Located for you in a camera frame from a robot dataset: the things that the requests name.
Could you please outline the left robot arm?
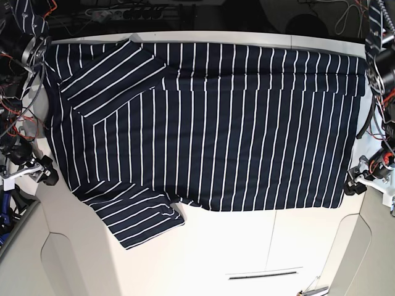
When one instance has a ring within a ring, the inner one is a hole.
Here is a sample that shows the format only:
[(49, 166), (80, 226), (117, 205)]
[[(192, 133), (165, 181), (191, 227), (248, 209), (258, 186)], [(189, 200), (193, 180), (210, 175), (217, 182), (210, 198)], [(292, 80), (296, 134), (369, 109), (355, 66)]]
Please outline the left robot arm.
[(369, 33), (365, 39), (367, 78), (372, 102), (357, 139), (371, 123), (378, 129), (381, 148), (371, 157), (361, 156), (347, 172), (346, 195), (362, 194), (372, 187), (394, 197), (394, 4), (369, 1)]

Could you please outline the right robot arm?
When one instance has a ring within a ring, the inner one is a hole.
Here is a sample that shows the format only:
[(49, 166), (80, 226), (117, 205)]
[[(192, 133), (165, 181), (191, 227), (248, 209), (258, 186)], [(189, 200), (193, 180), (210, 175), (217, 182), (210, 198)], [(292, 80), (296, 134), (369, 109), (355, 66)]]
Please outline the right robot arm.
[(40, 123), (30, 110), (43, 89), (46, 19), (56, 9), (55, 1), (1, 1), (1, 156), (18, 166), (15, 173), (1, 166), (4, 183), (23, 175), (49, 186), (59, 179), (49, 157), (34, 156), (36, 137), (21, 130), (26, 121)]

